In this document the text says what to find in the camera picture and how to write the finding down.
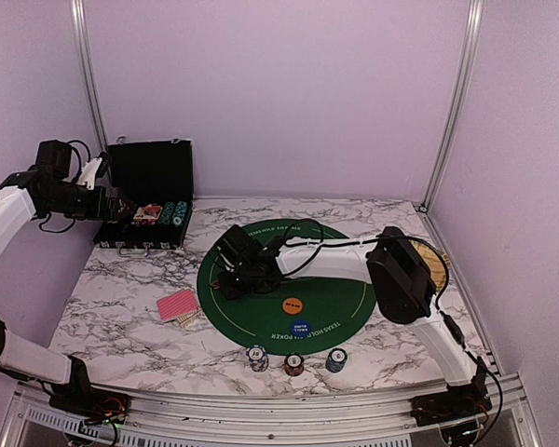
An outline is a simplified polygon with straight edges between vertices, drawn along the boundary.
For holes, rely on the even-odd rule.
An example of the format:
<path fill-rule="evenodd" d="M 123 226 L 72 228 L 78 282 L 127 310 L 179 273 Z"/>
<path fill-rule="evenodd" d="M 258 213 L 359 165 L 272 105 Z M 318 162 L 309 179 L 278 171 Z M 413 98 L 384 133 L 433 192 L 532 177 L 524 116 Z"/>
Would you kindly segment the orange big blind button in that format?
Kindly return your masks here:
<path fill-rule="evenodd" d="M 298 315 L 303 309 L 303 302 L 298 298 L 290 297 L 282 302 L 282 310 L 288 315 Z"/>

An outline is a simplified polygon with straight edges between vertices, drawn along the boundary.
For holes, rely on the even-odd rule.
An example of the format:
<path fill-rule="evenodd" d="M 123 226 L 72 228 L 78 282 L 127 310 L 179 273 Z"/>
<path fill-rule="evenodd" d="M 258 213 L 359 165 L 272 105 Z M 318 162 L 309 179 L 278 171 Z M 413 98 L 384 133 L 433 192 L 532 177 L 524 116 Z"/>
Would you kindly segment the blue small blind button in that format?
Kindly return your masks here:
<path fill-rule="evenodd" d="M 291 323 L 290 333 L 297 338 L 308 337 L 311 332 L 311 324 L 305 320 L 295 320 Z"/>

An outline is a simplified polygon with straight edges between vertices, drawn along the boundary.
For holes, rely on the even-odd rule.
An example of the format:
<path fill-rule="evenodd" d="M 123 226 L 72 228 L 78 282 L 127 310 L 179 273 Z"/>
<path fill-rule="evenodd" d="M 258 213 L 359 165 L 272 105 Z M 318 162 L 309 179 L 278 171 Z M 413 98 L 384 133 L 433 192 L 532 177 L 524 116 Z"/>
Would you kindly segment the blue white chip stack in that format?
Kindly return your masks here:
<path fill-rule="evenodd" d="M 264 372 L 268 367 L 268 355 L 261 345 L 252 345 L 247 349 L 246 356 L 251 369 L 256 373 Z"/>

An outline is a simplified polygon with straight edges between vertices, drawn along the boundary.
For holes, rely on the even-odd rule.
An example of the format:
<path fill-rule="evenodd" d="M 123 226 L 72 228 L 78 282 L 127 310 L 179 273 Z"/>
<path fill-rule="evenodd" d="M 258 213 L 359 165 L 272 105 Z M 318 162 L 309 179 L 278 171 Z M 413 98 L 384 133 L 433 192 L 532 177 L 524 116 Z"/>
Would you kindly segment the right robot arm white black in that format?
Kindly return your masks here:
<path fill-rule="evenodd" d="M 224 264 L 217 283 L 236 299 L 296 278 L 340 278 L 372 286 L 380 313 L 409 328 L 440 367 L 447 384 L 443 409 L 461 417 L 486 395 L 487 368 L 439 306 L 442 290 L 414 247 L 415 237 L 387 226 L 369 239 L 273 237 L 263 244 L 234 225 L 213 245 Z"/>

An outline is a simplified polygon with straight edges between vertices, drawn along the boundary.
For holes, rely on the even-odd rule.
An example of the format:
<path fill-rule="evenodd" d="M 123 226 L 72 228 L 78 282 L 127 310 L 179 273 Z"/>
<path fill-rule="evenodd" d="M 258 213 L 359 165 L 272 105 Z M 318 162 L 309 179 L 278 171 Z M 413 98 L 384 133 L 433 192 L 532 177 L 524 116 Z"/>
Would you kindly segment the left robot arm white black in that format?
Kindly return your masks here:
<path fill-rule="evenodd" d="M 100 402 L 87 368 L 46 344 L 100 219 L 130 210 L 127 199 L 56 179 L 47 167 L 12 173 L 0 184 L 0 371 L 62 387 L 80 414 Z"/>

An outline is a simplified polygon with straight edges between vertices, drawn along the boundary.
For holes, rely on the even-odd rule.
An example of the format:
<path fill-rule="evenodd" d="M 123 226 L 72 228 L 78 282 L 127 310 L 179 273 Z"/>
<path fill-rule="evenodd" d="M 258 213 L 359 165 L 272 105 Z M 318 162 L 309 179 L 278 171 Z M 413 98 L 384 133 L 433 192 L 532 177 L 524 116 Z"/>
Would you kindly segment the card decks in case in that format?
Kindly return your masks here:
<path fill-rule="evenodd" d="M 163 207 L 158 204 L 150 204 L 139 207 L 131 221 L 135 226 L 152 226 L 157 223 L 160 218 Z"/>

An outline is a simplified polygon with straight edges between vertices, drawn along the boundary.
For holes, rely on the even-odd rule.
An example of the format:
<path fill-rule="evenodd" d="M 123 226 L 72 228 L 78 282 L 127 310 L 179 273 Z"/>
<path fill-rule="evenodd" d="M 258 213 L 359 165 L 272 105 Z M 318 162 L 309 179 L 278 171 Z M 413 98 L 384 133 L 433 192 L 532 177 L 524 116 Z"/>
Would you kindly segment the green chip row in case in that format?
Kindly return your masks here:
<path fill-rule="evenodd" d="M 170 225 L 176 204 L 174 202 L 167 202 L 161 212 L 158 223 L 161 225 Z"/>

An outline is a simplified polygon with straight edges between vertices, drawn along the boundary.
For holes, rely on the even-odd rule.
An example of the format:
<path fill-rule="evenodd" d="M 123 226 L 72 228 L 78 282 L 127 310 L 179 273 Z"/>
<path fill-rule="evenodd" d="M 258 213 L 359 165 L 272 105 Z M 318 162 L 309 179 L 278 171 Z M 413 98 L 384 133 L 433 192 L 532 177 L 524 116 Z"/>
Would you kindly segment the teal chip row in case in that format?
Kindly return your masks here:
<path fill-rule="evenodd" d="M 188 211 L 188 204 L 184 201 L 179 201 L 172 213 L 171 216 L 171 223 L 175 226 L 175 227 L 180 227 L 183 225 L 186 214 Z"/>

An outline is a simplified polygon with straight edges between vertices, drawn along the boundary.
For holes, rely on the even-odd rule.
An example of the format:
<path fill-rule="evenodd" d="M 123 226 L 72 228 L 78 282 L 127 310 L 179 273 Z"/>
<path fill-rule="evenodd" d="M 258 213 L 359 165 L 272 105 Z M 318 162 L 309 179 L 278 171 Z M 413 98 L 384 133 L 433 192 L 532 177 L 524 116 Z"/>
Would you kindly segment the round green poker mat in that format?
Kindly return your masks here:
<path fill-rule="evenodd" d="M 227 299 L 216 281 L 231 261 L 219 250 L 215 241 L 198 270 L 198 300 L 217 331 L 238 345 L 261 345 L 272 355 L 315 354 L 345 343 L 375 312 L 370 285 L 338 278 L 298 278 Z"/>

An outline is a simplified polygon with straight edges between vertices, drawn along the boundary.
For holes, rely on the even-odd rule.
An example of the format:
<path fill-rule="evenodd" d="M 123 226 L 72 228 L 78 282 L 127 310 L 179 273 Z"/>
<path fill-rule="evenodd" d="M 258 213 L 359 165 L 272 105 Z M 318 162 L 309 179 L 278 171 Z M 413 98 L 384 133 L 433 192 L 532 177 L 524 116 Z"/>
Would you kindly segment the teal black chip stack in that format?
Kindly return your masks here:
<path fill-rule="evenodd" d="M 332 349 L 325 360 L 325 368 L 330 373 L 339 373 L 348 361 L 348 354 L 343 348 Z"/>

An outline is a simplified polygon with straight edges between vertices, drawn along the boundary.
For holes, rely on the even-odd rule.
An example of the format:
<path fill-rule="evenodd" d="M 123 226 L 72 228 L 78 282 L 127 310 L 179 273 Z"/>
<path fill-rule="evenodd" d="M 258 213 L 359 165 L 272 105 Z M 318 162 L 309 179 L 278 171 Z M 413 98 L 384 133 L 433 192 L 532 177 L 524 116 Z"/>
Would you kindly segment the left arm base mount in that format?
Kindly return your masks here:
<path fill-rule="evenodd" d="M 49 405 L 67 413 L 84 416 L 88 425 L 117 423 L 126 419 L 130 396 L 104 389 L 94 389 L 88 398 L 54 392 L 49 399 Z"/>

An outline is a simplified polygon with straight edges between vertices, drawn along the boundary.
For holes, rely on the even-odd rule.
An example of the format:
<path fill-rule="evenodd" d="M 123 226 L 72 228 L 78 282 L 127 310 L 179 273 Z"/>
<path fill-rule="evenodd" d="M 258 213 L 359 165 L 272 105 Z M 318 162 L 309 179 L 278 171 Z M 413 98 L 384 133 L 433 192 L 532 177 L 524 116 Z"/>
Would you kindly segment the left aluminium frame post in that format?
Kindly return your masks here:
<path fill-rule="evenodd" d="M 83 0 L 71 0 L 70 8 L 73 22 L 73 33 L 75 46 L 79 61 L 80 73 L 87 98 L 89 116 L 95 133 L 98 147 L 106 151 L 108 141 L 105 125 L 102 118 L 102 110 L 99 102 L 98 89 L 93 70 L 89 30 L 86 21 L 85 2 Z"/>

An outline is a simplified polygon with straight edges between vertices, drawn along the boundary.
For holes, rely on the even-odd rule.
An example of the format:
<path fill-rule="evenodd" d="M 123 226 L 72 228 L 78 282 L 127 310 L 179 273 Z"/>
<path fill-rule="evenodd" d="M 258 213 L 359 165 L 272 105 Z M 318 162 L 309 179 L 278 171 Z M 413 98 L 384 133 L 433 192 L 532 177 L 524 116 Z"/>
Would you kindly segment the front aluminium rail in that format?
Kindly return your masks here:
<path fill-rule="evenodd" d="M 411 399 L 442 381 L 316 396 L 245 397 L 127 390 L 118 429 L 83 427 L 79 416 L 49 407 L 36 385 L 18 384 L 0 430 L 0 446 L 443 446 L 464 420 L 419 427 Z"/>

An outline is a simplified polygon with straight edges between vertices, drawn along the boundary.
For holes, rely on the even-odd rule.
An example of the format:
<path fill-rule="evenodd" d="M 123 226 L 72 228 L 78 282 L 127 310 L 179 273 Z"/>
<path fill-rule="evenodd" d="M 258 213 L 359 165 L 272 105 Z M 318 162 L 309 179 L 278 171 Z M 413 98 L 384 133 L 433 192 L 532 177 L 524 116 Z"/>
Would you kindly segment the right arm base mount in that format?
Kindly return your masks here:
<path fill-rule="evenodd" d="M 448 390 L 411 399 L 410 415 L 419 427 L 485 413 L 493 408 L 488 397 Z"/>

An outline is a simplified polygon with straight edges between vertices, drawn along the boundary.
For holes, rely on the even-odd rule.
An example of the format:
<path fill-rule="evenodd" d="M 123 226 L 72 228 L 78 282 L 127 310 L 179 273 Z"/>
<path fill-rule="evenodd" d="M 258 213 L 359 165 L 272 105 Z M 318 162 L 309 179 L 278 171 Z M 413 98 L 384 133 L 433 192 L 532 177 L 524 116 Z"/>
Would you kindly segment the right aluminium frame post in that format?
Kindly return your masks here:
<path fill-rule="evenodd" d="M 457 68 L 457 76 L 442 138 L 437 152 L 437 156 L 429 177 L 429 182 L 425 190 L 422 202 L 418 209 L 423 213 L 428 213 L 438 195 L 439 188 L 443 181 L 446 165 L 454 147 L 457 133 L 457 125 L 461 117 L 462 108 L 470 89 L 472 71 L 475 63 L 479 34 L 484 12 L 483 0 L 469 1 L 469 9 L 465 32 L 462 39 L 460 59 Z"/>

